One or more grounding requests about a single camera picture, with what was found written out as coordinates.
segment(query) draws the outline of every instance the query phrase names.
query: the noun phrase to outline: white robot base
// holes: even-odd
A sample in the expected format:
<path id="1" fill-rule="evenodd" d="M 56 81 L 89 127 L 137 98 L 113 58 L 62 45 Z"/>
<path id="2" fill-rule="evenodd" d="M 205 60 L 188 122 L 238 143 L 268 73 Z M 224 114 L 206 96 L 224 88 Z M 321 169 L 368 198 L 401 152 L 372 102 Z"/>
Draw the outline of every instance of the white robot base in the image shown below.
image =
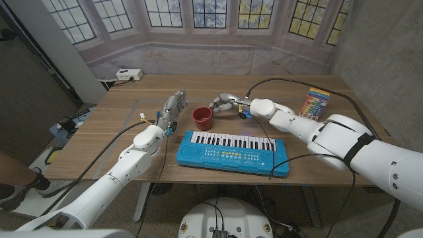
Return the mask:
<path id="1" fill-rule="evenodd" d="M 184 216 L 179 226 L 179 238 L 273 237 L 269 220 L 253 205 L 236 198 L 219 198 L 217 208 L 220 209 L 223 216 L 224 228 L 222 229 L 222 217 L 214 207 L 216 205 L 216 198 L 206 200 L 205 202 L 208 204 L 198 204 Z"/>

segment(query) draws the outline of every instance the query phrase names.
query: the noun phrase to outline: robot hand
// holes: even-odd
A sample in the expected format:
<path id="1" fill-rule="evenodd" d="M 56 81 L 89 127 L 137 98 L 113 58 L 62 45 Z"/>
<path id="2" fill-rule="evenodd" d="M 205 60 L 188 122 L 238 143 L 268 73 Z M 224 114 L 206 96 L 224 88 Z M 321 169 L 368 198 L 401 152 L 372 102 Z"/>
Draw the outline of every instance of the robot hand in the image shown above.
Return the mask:
<path id="1" fill-rule="evenodd" d="M 155 125 L 163 130 L 166 130 L 172 122 L 176 122 L 179 118 L 179 113 L 188 105 L 189 101 L 186 99 L 185 89 L 177 91 L 170 96 L 167 102 L 163 105 L 161 112 L 158 112 L 158 120 Z"/>
<path id="2" fill-rule="evenodd" d="M 213 110 L 213 112 L 220 112 L 221 110 L 229 110 L 233 107 L 242 105 L 243 111 L 248 111 L 250 104 L 250 99 L 237 97 L 230 93 L 222 93 L 217 98 L 213 99 L 209 107 Z"/>

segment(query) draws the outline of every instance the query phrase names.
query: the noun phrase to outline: wire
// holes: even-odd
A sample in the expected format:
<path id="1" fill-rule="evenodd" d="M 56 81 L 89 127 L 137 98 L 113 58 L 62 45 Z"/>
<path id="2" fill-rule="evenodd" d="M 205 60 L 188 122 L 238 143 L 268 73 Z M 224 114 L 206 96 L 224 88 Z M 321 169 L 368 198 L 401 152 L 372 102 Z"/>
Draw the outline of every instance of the wire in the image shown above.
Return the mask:
<path id="1" fill-rule="evenodd" d="M 95 159 L 93 161 L 91 161 L 91 163 L 88 165 L 88 167 L 81 173 L 81 175 L 79 175 L 79 177 L 77 179 L 75 179 L 71 185 L 69 187 L 67 187 L 67 189 L 65 190 L 65 192 L 63 192 L 63 194 L 60 195 L 59 198 L 56 199 L 56 201 L 53 202 L 52 205 L 50 205 L 46 211 L 44 211 L 41 216 L 46 215 L 51 209 L 54 208 L 54 206 L 64 197 L 66 196 L 66 194 L 82 179 L 82 177 L 88 172 L 88 170 L 97 162 L 98 158 L 100 158 L 100 156 L 112 145 L 112 143 L 119 138 L 120 135 L 122 135 L 123 133 L 127 132 L 129 129 L 134 128 L 140 124 L 143 124 L 145 122 L 138 122 L 135 123 L 132 126 L 129 126 L 127 128 L 125 128 L 124 130 L 122 130 L 121 132 L 119 132 L 107 145 L 106 147 L 95 157 Z"/>
<path id="2" fill-rule="evenodd" d="M 335 222 L 337 221 L 337 219 L 338 219 L 339 215 L 341 214 L 341 211 L 344 209 L 344 206 L 346 205 L 347 201 L 350 199 L 351 194 L 352 194 L 352 191 L 353 191 L 353 189 L 354 189 L 354 186 L 356 185 L 356 174 L 355 174 L 355 172 L 354 172 L 353 170 L 351 170 L 351 173 L 352 173 L 352 184 L 351 184 L 350 191 L 349 191 L 349 192 L 348 192 L 348 194 L 346 195 L 345 200 L 344 200 L 344 203 L 342 204 L 342 206 L 341 206 L 341 208 L 339 209 L 339 211 L 338 211 L 337 215 L 336 215 L 336 216 L 335 216 L 335 218 L 333 219 L 332 225 L 330 226 L 330 229 L 329 229 L 329 232 L 328 232 L 328 235 L 326 236 L 326 238 L 328 238 L 328 237 L 329 237 L 330 232 L 332 231 L 332 228 L 333 228 L 333 226 L 335 225 Z"/>
<path id="3" fill-rule="evenodd" d="M 381 232 L 379 233 L 379 235 L 377 236 L 377 238 L 382 238 L 386 235 L 386 232 L 388 232 L 389 228 L 391 227 L 392 223 L 394 222 L 394 219 L 397 216 L 400 204 L 401 204 L 401 201 L 398 198 L 395 198 L 391 214 L 389 215 L 388 220 L 386 221 L 385 225 L 383 226 L 383 228 L 382 228 Z"/>
<path id="4" fill-rule="evenodd" d="M 267 137 L 267 139 L 269 140 L 269 143 L 270 143 L 270 138 L 267 135 L 266 131 L 264 130 L 262 124 L 260 122 L 258 122 L 258 120 L 256 120 L 256 118 L 253 118 L 253 119 L 260 125 L 260 127 L 262 128 L 263 132 L 266 134 L 266 137 Z M 274 150 L 272 150 L 272 155 L 273 155 L 273 169 L 269 173 L 269 180 L 272 179 L 273 173 L 274 173 L 274 169 L 275 169 L 275 151 Z"/>
<path id="5" fill-rule="evenodd" d="M 222 212 L 220 211 L 220 209 L 219 209 L 217 206 L 214 206 L 213 204 L 210 204 L 210 203 L 208 203 L 208 202 L 202 202 L 202 203 L 207 204 L 207 205 L 211 205 L 212 207 L 214 207 L 214 208 L 215 208 L 215 211 L 216 211 L 216 210 L 218 210 L 218 211 L 219 211 L 220 216 L 222 217 L 222 230 L 223 230 L 223 228 L 224 228 L 224 222 L 223 222 L 223 215 L 222 215 Z"/>
<path id="6" fill-rule="evenodd" d="M 338 93 L 338 92 L 335 92 L 335 91 L 332 91 L 332 90 L 329 90 L 329 89 L 325 89 L 325 88 L 322 88 L 322 87 L 319 87 L 319 86 L 316 86 L 316 85 L 312 85 L 312 84 L 310 84 L 310 83 L 304 83 L 304 82 L 301 82 L 301 81 L 298 81 L 298 80 L 294 80 L 294 79 L 286 79 L 286 78 L 270 78 L 270 79 L 265 79 L 265 80 L 262 80 L 262 81 L 260 81 L 260 82 L 258 82 L 258 83 L 256 83 L 255 85 L 253 85 L 250 89 L 249 89 L 249 91 L 246 93 L 246 95 L 245 95 L 245 97 L 246 98 L 249 98 L 250 97 L 250 94 L 251 94 L 251 91 L 256 87 L 256 86 L 258 86 L 258 85 L 260 85 L 260 84 L 262 84 L 262 83 L 264 83 L 264 82 L 267 82 L 267 81 L 273 81 L 273 80 L 281 80 L 281 81 L 288 81 L 288 82 L 292 82 L 292 83 L 299 83 L 299 84 L 302 84 L 302 85 L 306 85 L 306 86 L 309 86 L 309 87 L 314 87 L 314 88 L 316 88 L 316 89 L 320 89 L 320 90 L 323 90 L 323 91 L 326 91 L 326 92 L 328 92 L 328 93 L 332 93 L 332 94 L 334 94 L 334 95 L 336 95 L 336 96 L 340 96 L 340 97 L 343 97 L 343 98 L 345 98 L 346 100 L 348 100 L 351 104 L 352 104 L 352 106 L 356 109 L 356 111 L 357 111 L 357 113 L 358 113 L 358 115 L 360 116 L 360 118 L 363 120 L 363 122 L 364 122 L 364 124 L 365 124 L 365 126 L 372 132 L 372 134 L 376 137 L 376 139 L 381 139 L 380 137 L 379 137 L 379 135 L 377 135 L 377 132 L 375 131 L 375 129 L 373 128 L 373 126 L 370 124 L 370 122 L 369 122 L 369 120 L 365 117 L 365 115 L 364 115 L 364 113 L 363 113 L 363 111 L 360 109 L 360 107 L 358 106 L 358 104 L 352 99 L 352 98 L 350 98 L 349 96 L 347 96 L 347 95 L 345 95 L 345 94 L 342 94 L 342 93 Z"/>
<path id="7" fill-rule="evenodd" d="M 123 83 L 113 84 L 112 87 L 124 86 L 125 84 L 132 82 L 133 80 L 134 80 L 134 77 L 130 77 L 127 81 L 124 81 Z"/>
<path id="8" fill-rule="evenodd" d="M 293 227 L 292 227 L 292 226 L 287 225 L 287 224 L 284 224 L 284 223 L 282 223 L 282 222 L 278 222 L 278 221 L 276 221 L 275 219 L 271 218 L 271 217 L 267 214 L 266 208 L 264 207 L 264 202 L 263 202 L 262 193 L 261 193 L 261 192 L 260 192 L 260 190 L 258 189 L 257 185 L 255 185 L 255 187 L 256 187 L 256 189 L 257 189 L 258 195 L 260 196 L 260 201 L 262 202 L 262 206 L 263 206 L 264 214 L 266 215 L 266 217 L 267 217 L 269 220 L 273 221 L 274 223 L 277 223 L 277 224 L 282 225 L 282 226 L 284 226 L 284 227 L 288 227 L 289 229 L 291 229 L 291 230 L 292 230 L 292 229 L 293 229 Z"/>
<path id="9" fill-rule="evenodd" d="M 273 167 L 272 171 L 274 171 L 276 168 L 278 168 L 279 166 L 283 165 L 284 163 L 288 163 L 289 161 L 293 161 L 294 159 L 299 159 L 299 158 L 302 158 L 302 157 L 307 157 L 307 156 L 312 156 L 312 155 L 314 155 L 314 156 L 327 156 L 327 157 L 332 157 L 332 158 L 336 158 L 336 159 L 342 160 L 341 158 L 339 158 L 336 155 L 321 154 L 321 153 L 310 153 L 310 154 L 306 154 L 306 155 L 300 155 L 300 156 L 297 156 L 297 157 L 294 157 L 294 158 L 291 158 L 291 159 L 287 159 L 284 162 L 278 163 L 278 165 L 276 165 L 275 167 Z"/>
<path id="10" fill-rule="evenodd" d="M 153 188 L 151 189 L 151 192 L 147 198 L 147 201 L 145 202 L 145 213 L 147 213 L 147 207 L 148 207 L 148 202 L 150 201 L 151 195 L 154 192 L 154 188 L 156 188 L 157 183 L 160 180 L 161 174 L 163 173 L 163 169 L 165 168 L 165 164 L 166 164 L 166 156 L 167 156 L 167 143 L 169 142 L 169 137 L 166 138 L 166 150 L 165 150 L 165 160 L 163 161 L 163 166 L 161 167 L 161 171 L 160 171 L 160 175 L 159 178 L 156 180 L 156 182 L 154 183 Z M 144 216 L 142 217 L 141 221 L 140 221 L 140 225 L 139 225 L 139 229 L 137 232 L 137 235 L 135 236 L 135 238 L 138 238 L 139 232 L 141 231 L 141 228 L 143 227 L 143 223 L 144 223 L 144 218 L 145 218 L 145 213 Z"/>

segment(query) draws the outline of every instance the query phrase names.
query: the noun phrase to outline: small electronic device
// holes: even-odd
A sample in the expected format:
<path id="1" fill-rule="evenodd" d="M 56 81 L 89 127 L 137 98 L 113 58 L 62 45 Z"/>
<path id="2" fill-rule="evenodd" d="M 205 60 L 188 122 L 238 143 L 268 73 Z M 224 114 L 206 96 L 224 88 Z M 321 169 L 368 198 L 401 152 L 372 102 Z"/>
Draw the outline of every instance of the small electronic device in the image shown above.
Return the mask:
<path id="1" fill-rule="evenodd" d="M 143 72 L 141 69 L 119 69 L 116 73 L 118 80 L 130 80 L 133 77 L 133 80 L 140 80 L 143 77 Z"/>
<path id="2" fill-rule="evenodd" d="M 82 116 L 82 115 L 84 115 L 84 114 L 86 114 L 88 112 L 90 112 L 90 110 L 88 108 L 87 109 L 84 109 L 84 110 L 80 110 L 79 112 L 77 112 L 74 115 L 72 115 L 71 116 L 71 119 L 77 118 L 78 116 Z"/>
<path id="3" fill-rule="evenodd" d="M 187 131 L 176 154 L 179 165 L 269 175 L 275 165 L 286 161 L 281 139 Z M 286 177 L 288 163 L 274 170 Z"/>

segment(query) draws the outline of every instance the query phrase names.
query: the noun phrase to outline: electrical outlet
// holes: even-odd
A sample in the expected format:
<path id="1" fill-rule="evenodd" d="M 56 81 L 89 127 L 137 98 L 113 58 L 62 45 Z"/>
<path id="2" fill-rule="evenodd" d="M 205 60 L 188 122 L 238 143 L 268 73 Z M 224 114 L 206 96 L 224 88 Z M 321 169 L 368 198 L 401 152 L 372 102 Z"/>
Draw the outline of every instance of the electrical outlet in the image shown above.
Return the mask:
<path id="1" fill-rule="evenodd" d="M 130 80 L 131 77 L 134 77 L 134 80 L 140 80 L 143 77 L 143 72 L 141 69 L 119 69 L 116 73 L 118 80 Z"/>

